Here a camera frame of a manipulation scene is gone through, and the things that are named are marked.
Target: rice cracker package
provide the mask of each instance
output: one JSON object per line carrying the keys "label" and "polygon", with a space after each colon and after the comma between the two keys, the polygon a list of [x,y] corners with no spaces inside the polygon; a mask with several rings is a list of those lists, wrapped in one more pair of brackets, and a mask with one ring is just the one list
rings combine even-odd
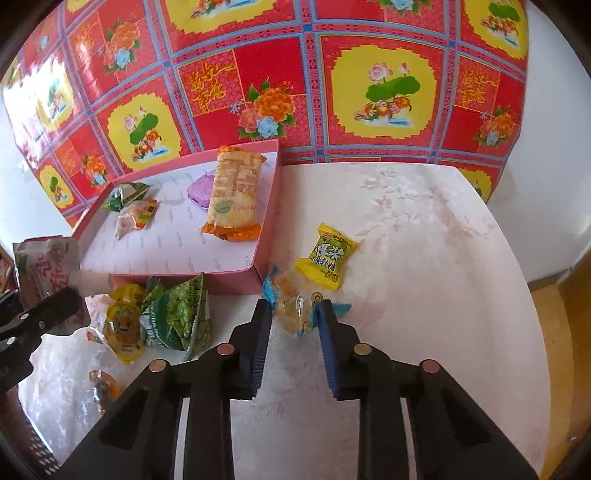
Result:
{"label": "rice cracker package", "polygon": [[[67,236],[46,240],[25,240],[14,244],[17,281],[21,302],[30,309],[43,299],[68,286],[70,274],[80,270],[78,241]],[[52,335],[71,335],[90,324],[86,303],[75,315],[52,328]]]}
{"label": "rice cracker package", "polygon": [[256,186],[261,154],[238,147],[217,149],[217,166],[207,223],[201,231],[231,242],[257,239],[261,226],[256,222]]}

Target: clear plastic wrapper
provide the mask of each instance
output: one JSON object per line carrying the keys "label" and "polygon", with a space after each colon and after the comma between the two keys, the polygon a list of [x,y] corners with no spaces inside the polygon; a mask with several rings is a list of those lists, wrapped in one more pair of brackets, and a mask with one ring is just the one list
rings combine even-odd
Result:
{"label": "clear plastic wrapper", "polygon": [[[22,306],[30,309],[68,286],[70,274],[80,270],[78,241],[57,236],[14,244],[14,258]],[[90,316],[83,302],[78,312],[52,328],[52,335],[71,335],[86,327]]]}
{"label": "clear plastic wrapper", "polygon": [[261,154],[238,147],[217,149],[213,190],[202,232],[233,242],[258,238],[261,226],[256,222],[256,187],[265,160]]}
{"label": "clear plastic wrapper", "polygon": [[145,330],[139,322],[145,290],[136,284],[124,284],[109,295],[87,299],[92,317],[86,337],[104,343],[125,365],[145,351]]}
{"label": "clear plastic wrapper", "polygon": [[273,268],[263,283],[263,296],[273,308],[273,318],[290,335],[298,337],[310,333],[317,325],[315,306],[325,298],[332,300],[336,316],[341,318],[351,308],[341,303],[334,292],[321,291],[293,269],[278,272]]}
{"label": "clear plastic wrapper", "polygon": [[117,217],[115,226],[117,240],[120,240],[126,233],[146,228],[150,224],[157,206],[156,200],[132,202],[125,206]]}
{"label": "clear plastic wrapper", "polygon": [[120,212],[128,203],[142,200],[149,188],[150,185],[141,182],[124,182],[113,189],[103,208],[111,212]]}
{"label": "clear plastic wrapper", "polygon": [[121,396],[121,390],[115,379],[103,370],[91,370],[88,380],[92,382],[92,396],[101,415]]}

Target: wrapped candy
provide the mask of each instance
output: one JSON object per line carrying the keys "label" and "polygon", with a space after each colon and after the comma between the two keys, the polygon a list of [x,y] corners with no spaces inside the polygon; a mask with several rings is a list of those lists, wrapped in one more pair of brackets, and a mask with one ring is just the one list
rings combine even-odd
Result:
{"label": "wrapped candy", "polygon": [[[290,335],[302,337],[318,325],[316,305],[324,300],[324,294],[300,273],[272,268],[263,283],[262,294],[271,303],[274,321]],[[332,300],[337,318],[351,309],[350,303]]]}
{"label": "wrapped candy", "polygon": [[129,283],[108,296],[86,299],[92,317],[86,338],[107,345],[125,365],[145,351],[146,333],[139,322],[144,293],[143,287]]}
{"label": "wrapped candy", "polygon": [[201,231],[228,241],[257,239],[261,226],[256,222],[256,187],[261,154],[238,147],[217,149],[217,166],[207,223]]}
{"label": "wrapped candy", "polygon": [[320,238],[310,256],[296,260],[294,268],[314,283],[336,290],[341,282],[337,268],[357,248],[357,242],[325,223],[318,226],[318,234]]}
{"label": "wrapped candy", "polygon": [[103,208],[111,212],[120,212],[128,203],[142,200],[150,185],[141,182],[125,182],[115,187],[109,198],[104,202]]}
{"label": "wrapped candy", "polygon": [[105,371],[92,370],[88,374],[88,379],[92,382],[92,395],[99,407],[99,412],[104,415],[121,396],[121,390],[115,379]]}
{"label": "wrapped candy", "polygon": [[144,229],[150,223],[157,205],[156,200],[148,200],[147,202],[132,202],[124,207],[117,217],[115,226],[117,240],[120,240],[126,233]]}

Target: green pea snack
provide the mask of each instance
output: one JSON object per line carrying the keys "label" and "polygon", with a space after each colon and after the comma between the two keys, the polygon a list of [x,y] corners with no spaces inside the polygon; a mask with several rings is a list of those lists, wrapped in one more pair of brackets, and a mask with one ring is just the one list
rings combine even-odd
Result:
{"label": "green pea snack", "polygon": [[141,200],[148,193],[150,185],[141,182],[125,182],[115,187],[103,204],[105,210],[120,212],[123,207],[136,200]]}
{"label": "green pea snack", "polygon": [[148,334],[147,344],[185,351],[184,360],[203,353],[211,344],[204,274],[170,290],[150,279],[148,290],[139,318]]}

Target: snack package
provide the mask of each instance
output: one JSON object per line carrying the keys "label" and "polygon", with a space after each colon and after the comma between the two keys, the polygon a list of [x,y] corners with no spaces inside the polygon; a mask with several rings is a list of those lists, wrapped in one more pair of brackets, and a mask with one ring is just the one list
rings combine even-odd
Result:
{"label": "snack package", "polygon": [[149,188],[150,185],[141,182],[122,183],[113,189],[109,198],[105,200],[103,208],[111,212],[120,212],[128,203],[142,200],[148,193]]}
{"label": "snack package", "polygon": [[108,296],[86,299],[92,317],[86,338],[107,345],[125,365],[145,351],[146,334],[139,322],[144,293],[139,285],[125,284]]}
{"label": "snack package", "polygon": [[[78,241],[59,236],[14,244],[17,282],[22,306],[30,309],[41,300],[68,286],[70,274],[80,269]],[[52,328],[52,335],[71,335],[90,324],[86,305],[66,321]]]}
{"label": "snack package", "polygon": [[231,242],[258,238],[261,226],[256,222],[256,186],[265,160],[238,147],[217,149],[213,190],[202,232]]}
{"label": "snack package", "polygon": [[131,202],[124,207],[117,217],[115,226],[117,240],[121,240],[126,233],[144,229],[152,219],[157,206],[156,200],[148,200],[147,202]]}
{"label": "snack package", "polygon": [[336,290],[341,281],[337,268],[355,250],[357,242],[325,223],[318,226],[318,234],[320,238],[310,256],[296,260],[294,268],[314,283]]}
{"label": "snack package", "polygon": [[187,196],[202,208],[209,208],[212,199],[214,175],[206,173],[187,188]]}
{"label": "snack package", "polygon": [[201,273],[165,290],[160,282],[148,293],[140,322],[151,346],[185,351],[184,360],[203,353],[211,344],[209,302]]}
{"label": "snack package", "polygon": [[[294,270],[278,273],[275,267],[263,283],[263,296],[271,303],[273,319],[290,335],[310,333],[318,325],[315,306],[324,300],[317,286]],[[344,316],[350,303],[333,301],[337,318]]]}
{"label": "snack package", "polygon": [[121,396],[121,390],[115,379],[103,370],[91,370],[88,379],[92,382],[92,395],[99,412],[104,415]]}

